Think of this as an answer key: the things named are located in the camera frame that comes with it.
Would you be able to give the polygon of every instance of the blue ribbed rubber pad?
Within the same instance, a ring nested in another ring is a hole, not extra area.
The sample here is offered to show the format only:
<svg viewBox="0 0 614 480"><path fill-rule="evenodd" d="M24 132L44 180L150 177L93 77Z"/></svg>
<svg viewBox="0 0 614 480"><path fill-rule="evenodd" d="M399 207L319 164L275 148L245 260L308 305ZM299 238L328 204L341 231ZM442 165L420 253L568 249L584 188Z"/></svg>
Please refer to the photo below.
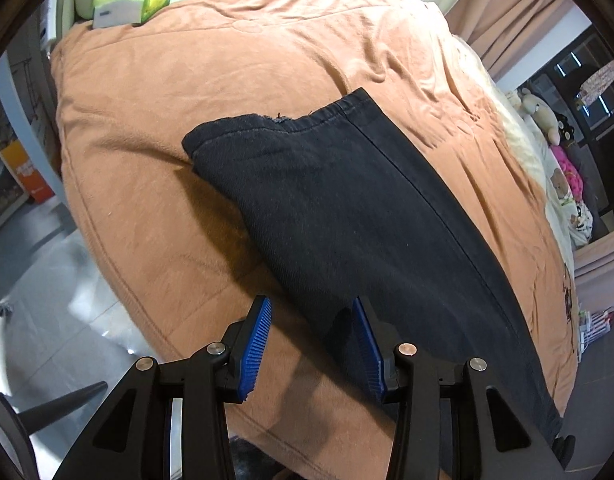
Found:
<svg viewBox="0 0 614 480"><path fill-rule="evenodd" d="M251 331L251 337L242 355L242 368L240 369L240 384L238 385L238 398L241 402L247 399L256 386L256 378L260 363L263 359L264 346L271 328L271 302L264 298L263 306L258 312L258 318Z"/></svg>
<svg viewBox="0 0 614 480"><path fill-rule="evenodd" d="M364 313L362 303L358 298L354 300L351 311L354 333L358 341L364 372L367 375L369 390L380 402L382 402L382 399L387 393L387 385L384 380L384 363L380 357L378 344L369 326L369 321Z"/></svg>

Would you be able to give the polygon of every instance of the green tissue package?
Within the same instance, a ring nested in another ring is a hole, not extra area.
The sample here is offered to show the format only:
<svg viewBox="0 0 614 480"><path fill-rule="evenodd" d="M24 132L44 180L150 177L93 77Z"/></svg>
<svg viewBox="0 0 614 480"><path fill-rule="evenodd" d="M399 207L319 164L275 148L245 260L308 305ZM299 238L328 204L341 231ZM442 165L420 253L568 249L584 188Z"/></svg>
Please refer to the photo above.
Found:
<svg viewBox="0 0 614 480"><path fill-rule="evenodd" d="M170 0L94 0L93 28L146 22Z"/></svg>

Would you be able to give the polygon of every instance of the orange box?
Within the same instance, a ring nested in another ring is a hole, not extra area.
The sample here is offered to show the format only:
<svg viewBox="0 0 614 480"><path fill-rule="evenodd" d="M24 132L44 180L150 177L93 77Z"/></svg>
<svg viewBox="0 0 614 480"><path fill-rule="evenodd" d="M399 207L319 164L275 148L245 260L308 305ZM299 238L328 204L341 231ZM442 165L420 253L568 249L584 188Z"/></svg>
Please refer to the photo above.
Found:
<svg viewBox="0 0 614 480"><path fill-rule="evenodd" d="M37 203L42 203L53 196L52 188L47 185L29 160L29 156L19 140L15 140L2 149L1 153L5 162L15 171L26 192L34 197Z"/></svg>

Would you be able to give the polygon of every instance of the shelf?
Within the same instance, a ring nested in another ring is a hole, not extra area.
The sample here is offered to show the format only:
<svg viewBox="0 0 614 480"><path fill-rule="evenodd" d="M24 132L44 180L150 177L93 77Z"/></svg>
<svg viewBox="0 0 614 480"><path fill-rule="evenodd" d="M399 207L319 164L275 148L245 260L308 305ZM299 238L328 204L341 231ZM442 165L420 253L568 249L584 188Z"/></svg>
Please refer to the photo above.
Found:
<svg viewBox="0 0 614 480"><path fill-rule="evenodd" d="M18 209L20 209L23 204L29 199L29 195L27 195L27 193L23 193L22 195L20 195L14 202L12 202L7 209L5 209L1 214L0 214L0 228L4 225L4 223L9 220L9 218L11 218L11 215L13 215L13 213L15 213L16 211L18 211Z"/></svg>

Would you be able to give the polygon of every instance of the pink plush toy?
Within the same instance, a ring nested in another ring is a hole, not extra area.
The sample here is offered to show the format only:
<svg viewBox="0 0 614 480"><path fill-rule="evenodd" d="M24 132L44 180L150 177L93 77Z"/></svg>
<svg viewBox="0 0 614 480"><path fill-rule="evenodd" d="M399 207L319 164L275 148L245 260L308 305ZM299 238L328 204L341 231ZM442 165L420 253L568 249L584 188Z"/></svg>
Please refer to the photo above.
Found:
<svg viewBox="0 0 614 480"><path fill-rule="evenodd" d="M561 146L551 146L551 151L556 157L558 161L558 165L562 170L562 173L565 174L565 178L567 179L567 183L571 188L571 193L574 196L574 200L576 202L583 201L583 179L580 177L578 170L571 163L569 158L567 157L567 153Z"/></svg>

